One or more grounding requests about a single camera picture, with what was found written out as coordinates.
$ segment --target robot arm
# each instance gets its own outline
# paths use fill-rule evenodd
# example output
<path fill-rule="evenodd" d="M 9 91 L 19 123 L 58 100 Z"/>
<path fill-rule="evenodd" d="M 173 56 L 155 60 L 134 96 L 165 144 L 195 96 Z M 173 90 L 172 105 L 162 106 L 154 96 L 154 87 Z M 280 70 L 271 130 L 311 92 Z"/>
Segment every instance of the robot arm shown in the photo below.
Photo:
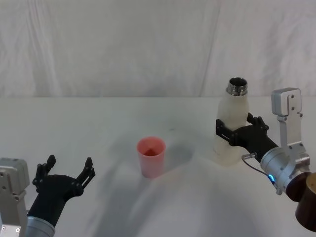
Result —
<path fill-rule="evenodd" d="M 0 159 L 0 237 L 54 236 L 66 202 L 81 196 L 95 176 L 91 158 L 87 159 L 77 178 L 48 175 L 55 163 L 55 156 L 50 156 L 47 163 L 38 165 L 33 180 L 38 196 L 27 213 L 24 202 L 25 189 L 29 185 L 26 162 L 21 159 Z"/>
<path fill-rule="evenodd" d="M 309 170 L 310 157 L 301 141 L 303 114 L 301 91 L 296 88 L 275 90 L 272 93 L 272 111 L 280 123 L 281 147 L 268 136 L 269 127 L 261 117 L 248 115 L 251 124 L 231 131 L 221 120 L 216 121 L 216 134 L 231 146 L 241 146 L 256 158 L 276 188 L 276 193 L 299 202 L 296 218 L 305 228 L 316 232 L 316 173 Z"/>

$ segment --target metal bracket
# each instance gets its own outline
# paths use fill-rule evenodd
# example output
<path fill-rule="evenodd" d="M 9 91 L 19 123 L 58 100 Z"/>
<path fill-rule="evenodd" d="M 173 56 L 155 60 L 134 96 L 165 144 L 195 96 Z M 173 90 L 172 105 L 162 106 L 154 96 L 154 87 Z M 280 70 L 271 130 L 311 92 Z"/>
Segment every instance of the metal bracket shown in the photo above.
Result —
<path fill-rule="evenodd" d="M 30 184 L 27 164 L 22 159 L 0 158 L 0 237 L 24 236 L 27 225 L 25 189 Z"/>
<path fill-rule="evenodd" d="M 310 156 L 302 143 L 301 119 L 302 95 L 297 88 L 284 88 L 275 90 L 271 95 L 272 112 L 277 115 L 280 125 L 281 146 L 285 153 L 290 156 L 293 174 L 295 170 L 308 171 Z"/>

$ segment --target brown cylinder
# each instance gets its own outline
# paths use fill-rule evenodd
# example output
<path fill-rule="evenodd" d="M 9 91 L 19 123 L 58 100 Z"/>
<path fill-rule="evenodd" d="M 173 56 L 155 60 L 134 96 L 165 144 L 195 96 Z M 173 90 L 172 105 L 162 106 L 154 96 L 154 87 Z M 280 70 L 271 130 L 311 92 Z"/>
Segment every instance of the brown cylinder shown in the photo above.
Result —
<path fill-rule="evenodd" d="M 302 226 L 316 232 L 316 173 L 306 179 L 306 188 L 298 203 L 295 216 Z"/>

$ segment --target plastic bottle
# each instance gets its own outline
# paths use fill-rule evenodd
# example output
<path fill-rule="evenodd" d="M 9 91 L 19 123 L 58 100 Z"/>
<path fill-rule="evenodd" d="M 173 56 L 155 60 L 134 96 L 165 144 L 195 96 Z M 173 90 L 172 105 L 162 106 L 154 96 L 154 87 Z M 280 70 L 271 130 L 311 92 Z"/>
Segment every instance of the plastic bottle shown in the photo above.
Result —
<path fill-rule="evenodd" d="M 243 78 L 230 79 L 226 92 L 218 105 L 217 118 L 224 122 L 230 130 L 246 125 L 249 112 L 247 99 L 247 81 Z M 241 160 L 244 148 L 232 147 L 227 141 L 215 135 L 213 160 L 221 165 L 229 166 Z"/>

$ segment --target cable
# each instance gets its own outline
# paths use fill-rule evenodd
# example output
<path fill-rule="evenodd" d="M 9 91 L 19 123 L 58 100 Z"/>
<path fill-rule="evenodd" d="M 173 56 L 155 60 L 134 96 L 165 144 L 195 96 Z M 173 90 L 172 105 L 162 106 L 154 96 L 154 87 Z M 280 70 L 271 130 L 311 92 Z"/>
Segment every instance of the cable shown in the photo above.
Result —
<path fill-rule="evenodd" d="M 265 172 L 263 172 L 263 171 L 261 171 L 261 170 L 255 168 L 255 167 L 253 167 L 252 165 L 250 165 L 249 163 L 247 163 L 247 162 L 245 161 L 245 158 L 244 158 L 244 157 L 242 157 L 241 159 L 242 159 L 242 161 L 243 161 L 246 165 L 248 165 L 250 168 L 252 168 L 252 169 L 258 171 L 259 173 L 262 173 L 263 175 L 265 175 L 265 176 L 268 177 L 268 175 L 267 175 Z"/>

